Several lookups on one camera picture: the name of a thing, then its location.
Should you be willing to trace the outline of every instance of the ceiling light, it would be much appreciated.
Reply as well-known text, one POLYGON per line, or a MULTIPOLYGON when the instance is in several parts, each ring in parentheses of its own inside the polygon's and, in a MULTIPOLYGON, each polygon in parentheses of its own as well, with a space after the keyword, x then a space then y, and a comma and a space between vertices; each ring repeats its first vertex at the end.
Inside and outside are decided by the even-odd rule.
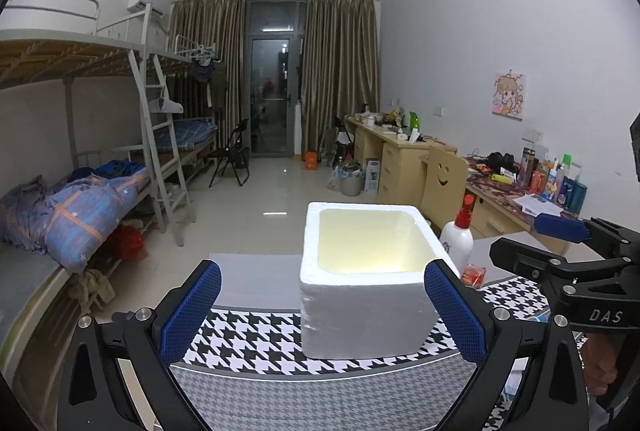
POLYGON ((285 27, 281 27, 281 26, 266 26, 263 30, 263 32, 293 32, 293 27, 292 26, 285 26, 285 27))

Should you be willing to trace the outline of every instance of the tiled floor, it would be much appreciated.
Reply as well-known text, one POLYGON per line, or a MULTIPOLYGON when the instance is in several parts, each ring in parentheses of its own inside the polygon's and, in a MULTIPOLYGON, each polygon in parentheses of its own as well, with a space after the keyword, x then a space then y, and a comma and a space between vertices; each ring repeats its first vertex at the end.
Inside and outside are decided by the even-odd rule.
POLYGON ((309 202, 375 198, 364 193, 348 198, 327 189, 330 169, 325 166, 306 171, 301 162, 286 158, 256 158, 250 166, 251 178, 243 187, 235 178, 221 178, 209 189, 212 170, 194 180, 190 193, 197 222, 182 225, 184 246, 175 245, 170 231, 149 231, 145 255, 114 272, 116 299, 95 315, 98 320, 110 319, 115 311, 155 307, 211 252, 302 254, 309 202))

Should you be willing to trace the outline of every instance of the air conditioner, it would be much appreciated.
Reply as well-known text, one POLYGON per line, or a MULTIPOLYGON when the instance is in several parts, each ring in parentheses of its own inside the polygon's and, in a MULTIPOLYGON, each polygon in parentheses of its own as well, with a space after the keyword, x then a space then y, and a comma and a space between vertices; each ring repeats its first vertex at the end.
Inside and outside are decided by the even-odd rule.
MULTIPOLYGON (((129 0, 129 5, 127 5, 127 10, 129 12, 139 12, 140 10, 145 10, 147 0, 129 0)), ((155 7, 151 7, 151 15, 156 18, 162 18, 164 16, 164 12, 156 9, 155 7)))

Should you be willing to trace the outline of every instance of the blue plaid blanket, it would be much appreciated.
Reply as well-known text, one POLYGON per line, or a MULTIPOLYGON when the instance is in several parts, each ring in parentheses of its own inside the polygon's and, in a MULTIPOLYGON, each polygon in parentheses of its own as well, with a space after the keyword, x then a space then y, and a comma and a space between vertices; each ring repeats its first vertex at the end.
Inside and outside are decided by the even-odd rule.
MULTIPOLYGON (((175 140, 178 151, 193 151, 202 144, 218 128, 211 119, 180 119, 174 121, 175 140)), ((171 135, 169 127, 156 132, 156 146, 159 153, 171 153, 171 135)))
POLYGON ((110 180, 89 175, 49 191, 38 176, 0 199, 0 240, 49 253, 68 271, 80 272, 135 206, 147 180, 142 169, 110 180))

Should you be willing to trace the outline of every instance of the drawer handle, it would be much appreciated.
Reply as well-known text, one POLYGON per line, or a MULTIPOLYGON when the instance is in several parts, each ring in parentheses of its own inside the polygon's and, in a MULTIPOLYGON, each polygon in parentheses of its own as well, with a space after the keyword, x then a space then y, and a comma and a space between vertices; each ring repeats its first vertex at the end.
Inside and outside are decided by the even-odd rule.
POLYGON ((505 231, 502 227, 500 227, 500 225, 498 225, 497 223, 495 223, 495 221, 493 220, 488 220, 486 223, 489 227, 493 227, 496 231, 498 231, 500 234, 506 234, 507 231, 505 231))

